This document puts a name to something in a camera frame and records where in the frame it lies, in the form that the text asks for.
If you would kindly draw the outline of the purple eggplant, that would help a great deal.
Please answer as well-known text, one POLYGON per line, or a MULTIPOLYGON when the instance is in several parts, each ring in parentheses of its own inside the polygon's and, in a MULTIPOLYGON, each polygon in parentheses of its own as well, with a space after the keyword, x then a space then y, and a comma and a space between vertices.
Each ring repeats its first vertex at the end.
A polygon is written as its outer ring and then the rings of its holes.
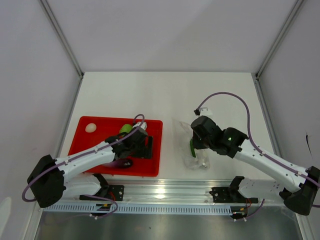
POLYGON ((117 169, 126 169, 130 168, 133 165, 133 161, 131 159, 117 159, 112 162, 104 163, 102 166, 107 168, 117 168, 117 169))

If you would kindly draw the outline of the green chili pepper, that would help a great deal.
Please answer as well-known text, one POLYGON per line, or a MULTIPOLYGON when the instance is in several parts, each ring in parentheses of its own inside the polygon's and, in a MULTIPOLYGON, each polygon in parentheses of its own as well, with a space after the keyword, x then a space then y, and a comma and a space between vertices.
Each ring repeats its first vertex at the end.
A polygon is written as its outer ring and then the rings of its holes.
POLYGON ((195 152, 195 148, 194 148, 194 145, 193 145, 193 139, 191 139, 189 141, 189 147, 190 147, 191 156, 193 158, 196 158, 196 152, 195 152))

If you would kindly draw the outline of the light green round vegetable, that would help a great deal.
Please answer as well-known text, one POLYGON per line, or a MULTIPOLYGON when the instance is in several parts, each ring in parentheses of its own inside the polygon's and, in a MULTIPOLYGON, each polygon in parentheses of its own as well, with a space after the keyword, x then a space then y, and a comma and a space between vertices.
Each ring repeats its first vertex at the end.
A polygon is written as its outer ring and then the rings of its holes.
POLYGON ((122 134, 122 133, 125 133, 125 134, 128 134, 130 133, 130 131, 133 129, 133 126, 131 124, 124 124, 120 130, 119 130, 119 133, 122 134))

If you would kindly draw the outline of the clear zip top bag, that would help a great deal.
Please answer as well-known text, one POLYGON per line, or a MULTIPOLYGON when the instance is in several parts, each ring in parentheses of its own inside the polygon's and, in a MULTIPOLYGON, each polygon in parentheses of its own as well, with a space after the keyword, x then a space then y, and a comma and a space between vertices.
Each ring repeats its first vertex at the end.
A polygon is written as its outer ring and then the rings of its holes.
POLYGON ((191 126, 172 118, 172 138, 175 156, 184 167, 192 171, 206 171, 210 168, 209 157, 205 149, 196 149, 193 143, 191 126))

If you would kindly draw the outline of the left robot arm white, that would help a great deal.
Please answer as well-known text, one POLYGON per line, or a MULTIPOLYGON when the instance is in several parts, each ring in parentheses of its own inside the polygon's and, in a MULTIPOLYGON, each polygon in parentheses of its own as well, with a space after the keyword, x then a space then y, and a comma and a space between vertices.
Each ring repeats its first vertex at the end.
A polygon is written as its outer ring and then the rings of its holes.
POLYGON ((109 188, 99 173, 93 175, 88 184, 76 183, 73 179, 80 173, 100 165, 109 168, 125 169, 133 165, 130 157, 136 156, 149 143, 147 132, 134 127, 129 133, 111 136, 98 145, 70 156, 53 159, 43 156, 27 179, 27 189, 34 195, 34 201, 41 208, 57 203, 67 195, 84 195, 103 200, 108 196, 109 188))

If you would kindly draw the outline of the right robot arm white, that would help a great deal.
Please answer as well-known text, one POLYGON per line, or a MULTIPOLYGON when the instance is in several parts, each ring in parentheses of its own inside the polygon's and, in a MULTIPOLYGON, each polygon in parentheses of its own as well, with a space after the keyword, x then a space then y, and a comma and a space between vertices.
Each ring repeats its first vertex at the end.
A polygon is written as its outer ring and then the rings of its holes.
POLYGON ((291 211, 310 214, 318 192, 320 171, 294 165, 272 153, 259 150, 243 132, 228 127, 220 129, 208 116, 191 123, 192 144, 197 150, 210 149, 218 155, 242 161, 270 176, 272 180, 254 180, 235 176, 228 187, 214 187, 210 194, 215 203, 244 203, 258 199, 283 201, 291 211))

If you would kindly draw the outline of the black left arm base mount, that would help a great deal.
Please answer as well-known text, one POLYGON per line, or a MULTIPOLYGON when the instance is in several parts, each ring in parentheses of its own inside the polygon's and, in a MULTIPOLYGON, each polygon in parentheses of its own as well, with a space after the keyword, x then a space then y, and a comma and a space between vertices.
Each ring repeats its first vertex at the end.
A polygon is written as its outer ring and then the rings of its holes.
POLYGON ((99 188, 95 194, 83 194, 79 196, 79 199, 84 200, 97 200, 95 197, 111 199, 113 201, 123 201, 124 189, 123 185, 112 185, 100 174, 94 173, 91 175, 94 180, 98 181, 99 188))

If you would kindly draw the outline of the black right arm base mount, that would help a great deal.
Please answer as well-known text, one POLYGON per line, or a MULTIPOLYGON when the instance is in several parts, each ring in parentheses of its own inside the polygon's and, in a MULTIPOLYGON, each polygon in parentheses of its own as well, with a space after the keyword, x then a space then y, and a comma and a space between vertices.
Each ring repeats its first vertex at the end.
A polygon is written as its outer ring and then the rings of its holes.
POLYGON ((239 192, 240 183, 244 179, 243 176, 236 176, 227 187, 212 187, 209 194, 212 196, 213 202, 223 204, 245 204, 248 203, 249 200, 249 203, 257 204, 259 202, 258 198, 247 198, 239 192))

